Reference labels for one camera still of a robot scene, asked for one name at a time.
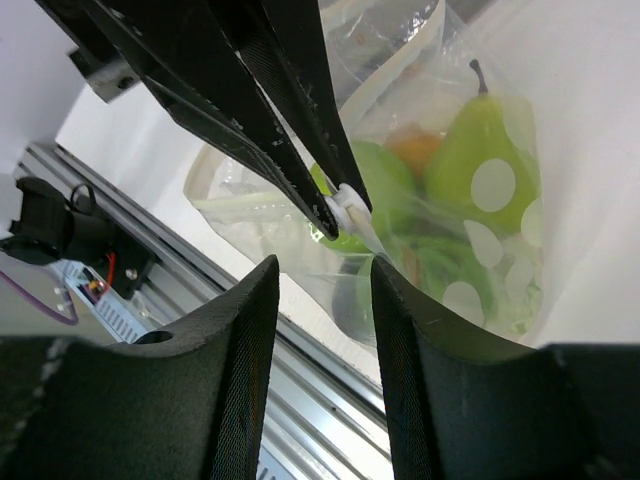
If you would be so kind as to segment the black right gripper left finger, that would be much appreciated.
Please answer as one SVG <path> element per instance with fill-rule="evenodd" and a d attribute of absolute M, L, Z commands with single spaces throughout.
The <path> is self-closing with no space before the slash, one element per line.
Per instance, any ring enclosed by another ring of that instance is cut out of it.
<path fill-rule="evenodd" d="M 133 344 L 1 341 L 5 479 L 252 479 L 279 304 L 269 256 Z"/>

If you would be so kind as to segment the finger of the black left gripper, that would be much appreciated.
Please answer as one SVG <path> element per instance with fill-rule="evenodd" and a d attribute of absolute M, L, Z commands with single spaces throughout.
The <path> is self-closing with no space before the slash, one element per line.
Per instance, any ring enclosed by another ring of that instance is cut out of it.
<path fill-rule="evenodd" d="M 371 205 L 336 105 L 316 1 L 211 1 L 232 48 L 335 186 Z"/>
<path fill-rule="evenodd" d="M 44 1 L 90 65 L 124 61 L 181 127 L 276 186 L 328 238 L 338 225 L 305 147 L 214 18 L 211 1 Z"/>

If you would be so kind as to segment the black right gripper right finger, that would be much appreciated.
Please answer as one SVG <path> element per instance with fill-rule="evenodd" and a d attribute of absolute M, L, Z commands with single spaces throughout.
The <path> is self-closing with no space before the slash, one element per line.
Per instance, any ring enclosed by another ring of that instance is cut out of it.
<path fill-rule="evenodd" d="M 398 479 L 635 479 L 639 349 L 506 340 L 371 266 Z"/>

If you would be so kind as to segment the orange fruit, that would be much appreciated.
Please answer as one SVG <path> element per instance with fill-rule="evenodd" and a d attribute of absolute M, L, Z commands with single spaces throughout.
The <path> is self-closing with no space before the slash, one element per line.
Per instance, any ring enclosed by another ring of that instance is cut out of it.
<path fill-rule="evenodd" d="M 416 178 L 421 178 L 444 136 L 443 132 L 409 125 L 393 131 L 387 137 L 385 147 L 396 154 Z"/>

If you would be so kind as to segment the clear dotted zip bag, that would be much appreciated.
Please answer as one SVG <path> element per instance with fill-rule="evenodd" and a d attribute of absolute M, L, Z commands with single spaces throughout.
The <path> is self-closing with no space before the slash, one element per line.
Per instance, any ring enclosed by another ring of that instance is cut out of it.
<path fill-rule="evenodd" d="M 341 1 L 323 21 L 382 250 L 437 302 L 521 338 L 543 296 L 530 102 L 505 84 L 447 1 Z M 208 146 L 184 194 L 242 254 L 276 255 L 346 336 L 375 345 L 373 252 L 358 235 L 329 240 L 275 186 Z"/>

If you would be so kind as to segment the green custard apple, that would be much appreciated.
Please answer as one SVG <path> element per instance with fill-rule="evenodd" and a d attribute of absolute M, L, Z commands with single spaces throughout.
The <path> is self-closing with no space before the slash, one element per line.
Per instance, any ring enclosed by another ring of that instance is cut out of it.
<path fill-rule="evenodd" d="M 454 313 L 484 326 L 495 311 L 487 270 L 472 248 L 447 237 L 409 237 L 399 248 L 409 282 Z"/>

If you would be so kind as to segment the purple eggplant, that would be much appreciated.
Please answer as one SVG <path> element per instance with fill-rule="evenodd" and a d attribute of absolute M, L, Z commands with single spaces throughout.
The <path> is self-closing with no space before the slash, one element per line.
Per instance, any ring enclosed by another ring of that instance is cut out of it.
<path fill-rule="evenodd" d="M 340 277 L 331 307 L 334 322 L 347 337 L 367 347 L 376 346 L 368 274 Z"/>

